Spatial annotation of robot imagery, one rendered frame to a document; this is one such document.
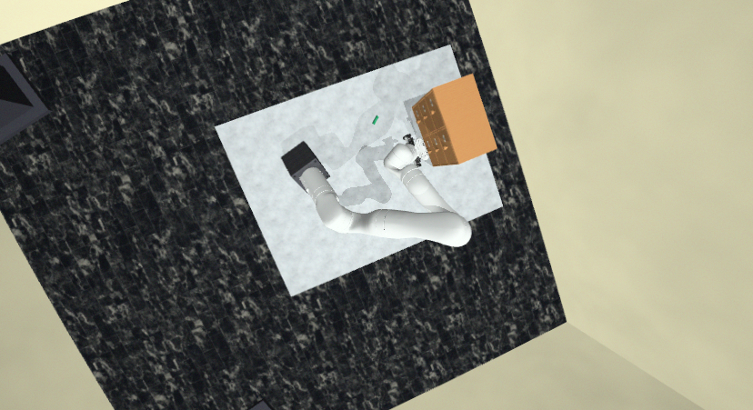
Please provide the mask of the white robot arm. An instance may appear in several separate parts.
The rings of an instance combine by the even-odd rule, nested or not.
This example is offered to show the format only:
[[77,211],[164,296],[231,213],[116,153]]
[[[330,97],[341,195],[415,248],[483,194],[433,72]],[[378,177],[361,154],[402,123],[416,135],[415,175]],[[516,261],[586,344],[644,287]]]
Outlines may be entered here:
[[422,137],[416,139],[415,145],[395,145],[384,159],[384,167],[402,181],[428,213],[394,209],[377,209],[367,214],[352,212],[339,204],[336,192],[318,168],[308,168],[299,179],[323,224],[339,233],[417,237],[450,246],[466,244],[471,237],[469,222],[447,204],[416,165],[407,165],[418,156],[423,160],[429,158]]

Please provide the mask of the brown wooden drawer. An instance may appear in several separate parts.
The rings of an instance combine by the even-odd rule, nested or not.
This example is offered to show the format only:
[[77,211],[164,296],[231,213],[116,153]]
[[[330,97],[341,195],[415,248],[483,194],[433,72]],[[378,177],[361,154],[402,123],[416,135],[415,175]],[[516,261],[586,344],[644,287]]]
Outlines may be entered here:
[[427,127],[425,125],[425,122],[424,122],[424,119],[423,119],[422,114],[420,112],[418,104],[414,108],[412,108],[412,109],[414,111],[414,114],[415,114],[415,117],[416,117],[416,122],[417,122],[417,124],[419,126],[419,129],[420,129],[420,132],[421,132],[422,136],[428,135]]
[[443,148],[443,150],[445,152],[445,155],[447,157],[448,163],[449,164],[457,163],[457,159],[456,159],[453,147],[451,145],[451,142],[450,142],[448,134],[447,134],[447,130],[443,129],[443,130],[441,130],[441,131],[439,131],[437,133],[438,133],[439,139],[441,141],[442,148]]
[[436,152],[434,151],[434,147],[432,145],[430,136],[427,136],[427,137],[425,137],[423,139],[425,141],[425,144],[426,144],[426,147],[427,147],[427,151],[429,153],[429,156],[430,156],[432,164],[433,165],[439,165],[439,162],[437,160],[437,155],[436,155]]
[[422,117],[425,120],[428,132],[431,133],[431,132],[436,131],[436,128],[435,128],[435,125],[433,123],[431,114],[429,113],[429,110],[428,110],[428,107],[427,107],[426,99],[424,98],[422,101],[420,101],[418,103],[418,105],[420,107],[420,110],[421,110],[421,113],[422,113]]
[[436,129],[444,127],[445,124],[443,122],[442,116],[441,116],[439,108],[437,106],[437,101],[436,101],[436,98],[434,96],[433,91],[430,94],[428,94],[425,97],[425,99],[427,100],[427,105],[428,105],[428,108],[429,108],[429,113],[432,115],[432,118],[433,118],[433,121],[434,121]]
[[[435,148],[435,149],[434,149],[434,151],[435,151],[435,152],[436,152],[436,154],[437,154],[437,158],[438,158],[438,161],[439,161],[439,163],[440,163],[441,165],[442,165],[442,164],[447,164],[447,159],[446,159],[446,156],[445,156],[445,154],[444,154],[444,151],[443,151],[443,148],[442,148],[442,145],[441,145],[441,143],[440,143],[440,140],[439,140],[439,138],[438,138],[438,135],[437,135],[437,133],[434,133],[434,134],[432,134],[432,135],[430,136],[430,138],[431,138],[431,141],[432,141],[432,143],[433,143],[433,146],[434,146],[434,148]],[[438,150],[438,151],[437,151],[437,150]]]

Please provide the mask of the brown wooden chest of drawers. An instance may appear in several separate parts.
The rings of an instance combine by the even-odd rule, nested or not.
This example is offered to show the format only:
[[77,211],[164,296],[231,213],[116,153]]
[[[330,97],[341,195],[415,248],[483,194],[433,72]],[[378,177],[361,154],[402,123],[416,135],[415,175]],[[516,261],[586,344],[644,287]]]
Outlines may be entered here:
[[432,88],[412,108],[432,91],[445,127],[422,137],[446,128],[457,163],[442,165],[459,165],[497,149],[473,74]]

